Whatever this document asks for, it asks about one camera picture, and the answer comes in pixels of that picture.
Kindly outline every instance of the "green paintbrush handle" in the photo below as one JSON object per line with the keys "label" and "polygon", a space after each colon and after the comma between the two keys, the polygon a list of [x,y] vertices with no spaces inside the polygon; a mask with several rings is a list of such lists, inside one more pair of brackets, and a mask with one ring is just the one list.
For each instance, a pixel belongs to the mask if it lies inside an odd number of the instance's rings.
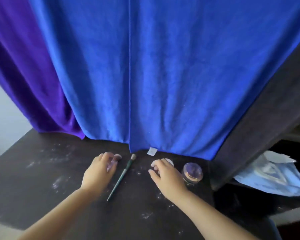
{"label": "green paintbrush handle", "polygon": [[115,189],[117,188],[117,186],[119,185],[119,183],[121,182],[121,180],[123,179],[124,175],[126,174],[126,172],[128,171],[129,167],[131,166],[133,160],[129,160],[128,164],[126,166],[126,168],[124,169],[124,171],[122,172],[122,174],[120,175],[120,178],[118,179],[117,183],[115,184],[115,186],[113,187],[113,190],[111,191],[107,201],[109,201],[110,197],[112,196],[113,192],[115,191]]}

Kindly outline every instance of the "fabric tag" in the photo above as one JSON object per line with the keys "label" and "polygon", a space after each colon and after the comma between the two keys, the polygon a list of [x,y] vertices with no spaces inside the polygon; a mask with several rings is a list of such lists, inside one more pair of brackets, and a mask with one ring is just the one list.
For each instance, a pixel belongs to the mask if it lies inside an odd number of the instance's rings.
{"label": "fabric tag", "polygon": [[150,155],[150,156],[154,156],[155,153],[157,152],[157,150],[158,150],[157,148],[150,147],[147,154]]}

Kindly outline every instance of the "forearm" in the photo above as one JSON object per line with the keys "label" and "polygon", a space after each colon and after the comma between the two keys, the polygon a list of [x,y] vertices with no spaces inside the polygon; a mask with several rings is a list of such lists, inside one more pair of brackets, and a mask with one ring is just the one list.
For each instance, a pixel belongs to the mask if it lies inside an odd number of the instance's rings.
{"label": "forearm", "polygon": [[74,191],[52,211],[25,230],[18,240],[61,239],[74,218],[91,201],[92,197],[88,192],[82,189]]}
{"label": "forearm", "polygon": [[191,192],[174,203],[192,220],[206,240],[258,239]]}

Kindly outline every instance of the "hand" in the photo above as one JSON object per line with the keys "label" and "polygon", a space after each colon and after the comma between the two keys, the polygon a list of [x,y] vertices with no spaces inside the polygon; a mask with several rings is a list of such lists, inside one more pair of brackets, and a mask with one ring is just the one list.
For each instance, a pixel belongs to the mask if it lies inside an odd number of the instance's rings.
{"label": "hand", "polygon": [[85,171],[80,189],[91,194],[92,200],[95,200],[106,188],[117,168],[117,162],[114,162],[111,169],[107,172],[108,162],[114,157],[113,153],[106,152],[95,157]]}
{"label": "hand", "polygon": [[168,200],[175,203],[178,198],[188,192],[182,175],[167,160],[155,160],[152,165],[160,171],[160,177],[151,169],[149,170],[150,176]]}

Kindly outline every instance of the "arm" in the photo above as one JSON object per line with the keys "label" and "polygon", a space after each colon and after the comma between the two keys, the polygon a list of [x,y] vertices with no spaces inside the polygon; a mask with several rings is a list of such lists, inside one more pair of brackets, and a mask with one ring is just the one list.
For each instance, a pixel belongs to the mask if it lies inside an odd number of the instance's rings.
{"label": "arm", "polygon": [[155,161],[160,177],[149,170],[162,194],[180,208],[206,240],[258,240],[251,233],[191,193],[182,175],[165,159]]}
{"label": "arm", "polygon": [[101,194],[116,171],[114,163],[107,172],[112,153],[100,154],[85,171],[80,189],[74,191],[52,211],[30,226],[18,240],[61,239],[73,220]]}

